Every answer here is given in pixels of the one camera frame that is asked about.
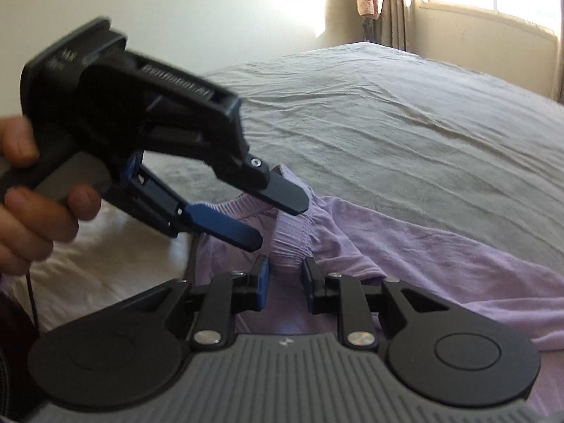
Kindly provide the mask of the person's left hand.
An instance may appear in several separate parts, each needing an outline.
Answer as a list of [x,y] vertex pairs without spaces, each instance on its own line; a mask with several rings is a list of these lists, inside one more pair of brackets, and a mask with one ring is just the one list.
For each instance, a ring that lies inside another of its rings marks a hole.
[[[26,117],[1,118],[1,155],[16,167],[29,166],[39,151]],[[93,220],[101,196],[90,185],[74,187],[63,206],[23,186],[12,187],[1,202],[1,273],[20,276],[43,262],[54,244],[75,240],[79,224]]]

